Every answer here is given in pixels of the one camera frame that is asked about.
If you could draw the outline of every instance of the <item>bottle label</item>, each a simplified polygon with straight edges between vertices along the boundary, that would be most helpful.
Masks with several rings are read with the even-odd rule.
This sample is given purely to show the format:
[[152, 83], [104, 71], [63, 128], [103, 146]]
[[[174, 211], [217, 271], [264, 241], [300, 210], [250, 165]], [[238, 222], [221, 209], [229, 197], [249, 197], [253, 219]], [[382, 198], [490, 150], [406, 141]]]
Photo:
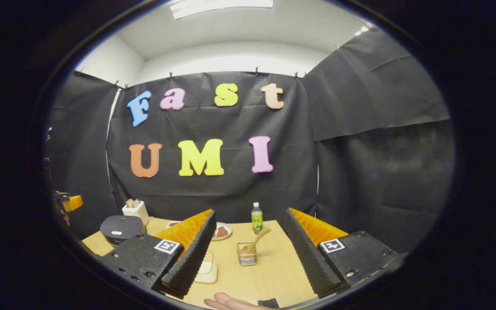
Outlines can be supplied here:
[[255, 232], [262, 230], [264, 227], [264, 214], [252, 214], [252, 228]]

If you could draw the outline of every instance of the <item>foam letter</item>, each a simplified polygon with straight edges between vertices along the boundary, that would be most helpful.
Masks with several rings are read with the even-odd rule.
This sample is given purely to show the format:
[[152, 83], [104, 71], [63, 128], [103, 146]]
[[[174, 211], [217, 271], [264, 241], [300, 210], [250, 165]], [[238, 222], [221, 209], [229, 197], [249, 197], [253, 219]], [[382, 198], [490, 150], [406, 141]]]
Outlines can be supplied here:
[[143, 113], [143, 111], [148, 111], [148, 100], [150, 98], [150, 92], [146, 90], [144, 93], [136, 96], [134, 100], [131, 100], [127, 107], [130, 108], [131, 114], [133, 115], [133, 127], [144, 122], [148, 116]]
[[160, 102], [160, 108], [169, 109], [173, 108], [173, 110], [179, 110], [183, 108], [185, 103], [183, 102], [183, 98], [185, 98], [185, 90], [183, 88], [172, 88], [168, 90]]
[[269, 164], [269, 156], [267, 155], [267, 144], [271, 138], [267, 136], [251, 137], [248, 142], [254, 148], [254, 166], [252, 172], [270, 172], [273, 171], [273, 165]]
[[219, 84], [215, 88], [215, 96], [214, 102], [218, 106], [231, 106], [238, 102], [239, 96], [236, 94], [236, 91], [239, 90], [236, 84]]
[[204, 145], [202, 153], [200, 153], [193, 141], [181, 141], [178, 144], [181, 149], [181, 170], [179, 170], [179, 175], [190, 177], [192, 175], [191, 164], [198, 175], [202, 173], [204, 164], [206, 164], [205, 175], [222, 175], [224, 171], [219, 157], [221, 145], [223, 145], [223, 141], [220, 139], [209, 139]]
[[265, 104], [272, 109], [281, 109], [284, 101], [279, 101], [278, 94], [282, 94], [282, 88], [277, 88], [277, 84], [270, 83], [261, 88], [265, 93]]
[[144, 150], [144, 145], [134, 144], [130, 145], [131, 153], [131, 171], [134, 175], [140, 178], [150, 178], [158, 172], [158, 151], [162, 148], [160, 143], [150, 143], [150, 167], [143, 168], [141, 165], [141, 151]]

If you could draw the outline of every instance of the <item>white box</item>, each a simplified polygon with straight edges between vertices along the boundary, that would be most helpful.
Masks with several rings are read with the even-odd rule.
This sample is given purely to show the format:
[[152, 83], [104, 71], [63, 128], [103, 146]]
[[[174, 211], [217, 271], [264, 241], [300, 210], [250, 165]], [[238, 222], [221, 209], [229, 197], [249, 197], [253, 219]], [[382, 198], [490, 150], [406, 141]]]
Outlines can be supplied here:
[[136, 207], [133, 208], [128, 208], [127, 205], [125, 205], [122, 208], [122, 212], [124, 215], [132, 215], [132, 216], [137, 216], [143, 221], [143, 225], [146, 225], [146, 222], [148, 222], [148, 213], [146, 213], [146, 207], [144, 205], [144, 201], [139, 202], [139, 204]]

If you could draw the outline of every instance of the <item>blue letter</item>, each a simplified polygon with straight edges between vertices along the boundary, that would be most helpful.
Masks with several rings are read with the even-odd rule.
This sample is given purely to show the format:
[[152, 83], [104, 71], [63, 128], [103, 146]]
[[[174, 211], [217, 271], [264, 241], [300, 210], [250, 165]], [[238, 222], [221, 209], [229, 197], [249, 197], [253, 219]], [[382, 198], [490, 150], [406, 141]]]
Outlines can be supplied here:
[[133, 127], [144, 122], [148, 116], [144, 114], [143, 111], [148, 111], [148, 101], [150, 98], [150, 92], [146, 90], [144, 93], [137, 96], [134, 100], [131, 100], [127, 107], [130, 108], [131, 114], [133, 115]]

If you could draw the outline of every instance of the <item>wooden spoon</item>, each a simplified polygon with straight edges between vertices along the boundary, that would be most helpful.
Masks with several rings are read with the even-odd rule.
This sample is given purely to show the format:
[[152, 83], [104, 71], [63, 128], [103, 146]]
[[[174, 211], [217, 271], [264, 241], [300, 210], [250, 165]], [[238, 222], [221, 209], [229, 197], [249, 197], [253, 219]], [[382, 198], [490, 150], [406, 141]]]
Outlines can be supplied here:
[[252, 242], [249, 245], [246, 245], [242, 249], [240, 249], [240, 254], [242, 254], [242, 255], [255, 254], [256, 253], [256, 243], [261, 239], [261, 237], [263, 237], [268, 232], [271, 232], [271, 229], [269, 229], [269, 228], [262, 229], [260, 231], [260, 233], [257, 234], [256, 240], [254, 240], [254, 242]]

